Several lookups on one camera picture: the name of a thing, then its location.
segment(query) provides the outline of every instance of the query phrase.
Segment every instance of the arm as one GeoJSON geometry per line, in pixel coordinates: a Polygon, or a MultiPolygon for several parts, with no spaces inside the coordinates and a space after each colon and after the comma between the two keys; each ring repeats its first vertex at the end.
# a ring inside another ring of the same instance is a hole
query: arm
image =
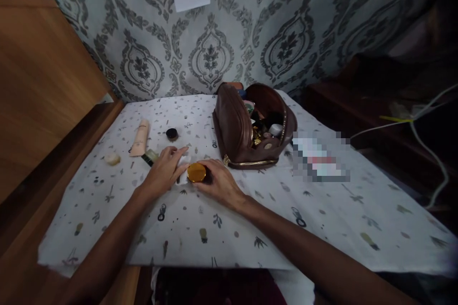
{"type": "Polygon", "coordinates": [[[101,302],[124,264],[143,214],[186,170],[187,165],[177,168],[177,163],[187,149],[167,147],[161,152],[143,183],[76,270],[58,304],[101,302]]]}
{"type": "Polygon", "coordinates": [[[199,163],[211,170],[213,184],[199,183],[196,187],[253,223],[335,302],[415,304],[362,264],[245,195],[221,161],[199,163]]]}

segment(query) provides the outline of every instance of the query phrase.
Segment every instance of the patterned tablecloth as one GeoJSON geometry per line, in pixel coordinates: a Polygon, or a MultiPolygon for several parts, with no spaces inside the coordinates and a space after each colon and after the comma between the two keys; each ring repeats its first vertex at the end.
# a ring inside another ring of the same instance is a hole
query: patterned tablecloth
{"type": "MultiPolygon", "coordinates": [[[[298,131],[323,137],[334,131],[285,93],[298,131]]],[[[129,157],[142,118],[150,122],[148,148],[170,145],[165,131],[178,130],[177,147],[189,146],[192,162],[221,159],[211,113],[216,96],[190,95],[129,103],[87,156],[67,186],[62,203],[39,248],[39,263],[71,275],[148,173],[129,157]],[[109,166],[111,151],[121,163],[109,166]]],[[[374,271],[449,275],[456,237],[395,186],[361,154],[333,142],[350,172],[349,182],[304,182],[293,176],[292,147],[279,163],[260,171],[231,170],[237,184],[264,206],[308,230],[374,271]]],[[[157,201],[138,230],[129,264],[249,267],[293,270],[262,232],[241,216],[194,190],[173,186],[157,201]],[[158,216],[164,212],[164,221],[158,216]]]]}

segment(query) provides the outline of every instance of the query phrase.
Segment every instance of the wooden cabinet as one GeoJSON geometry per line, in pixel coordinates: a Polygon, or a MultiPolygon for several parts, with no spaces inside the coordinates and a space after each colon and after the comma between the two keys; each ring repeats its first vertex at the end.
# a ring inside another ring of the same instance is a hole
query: wooden cabinet
{"type": "Polygon", "coordinates": [[[0,0],[0,203],[110,90],[54,0],[0,0]]]}

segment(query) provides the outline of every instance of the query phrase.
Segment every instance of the wooden furniture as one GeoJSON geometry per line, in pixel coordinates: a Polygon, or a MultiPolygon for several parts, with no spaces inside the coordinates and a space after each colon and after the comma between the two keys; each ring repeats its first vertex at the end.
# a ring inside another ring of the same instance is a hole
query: wooden furniture
{"type": "MultiPolygon", "coordinates": [[[[68,279],[37,264],[38,246],[124,104],[54,0],[0,0],[0,80],[0,304],[50,304],[68,279]]],[[[103,304],[133,304],[140,269],[123,268],[103,304]]]]}
{"type": "Polygon", "coordinates": [[[108,92],[54,0],[0,0],[0,202],[108,92]]]}

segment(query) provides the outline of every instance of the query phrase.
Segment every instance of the damask wallpaper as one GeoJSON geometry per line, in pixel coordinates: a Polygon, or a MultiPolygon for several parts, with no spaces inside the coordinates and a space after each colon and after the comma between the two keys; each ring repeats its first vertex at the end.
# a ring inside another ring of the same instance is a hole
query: damask wallpaper
{"type": "Polygon", "coordinates": [[[255,81],[294,96],[357,52],[383,52],[428,0],[57,0],[128,102],[255,81]]]}

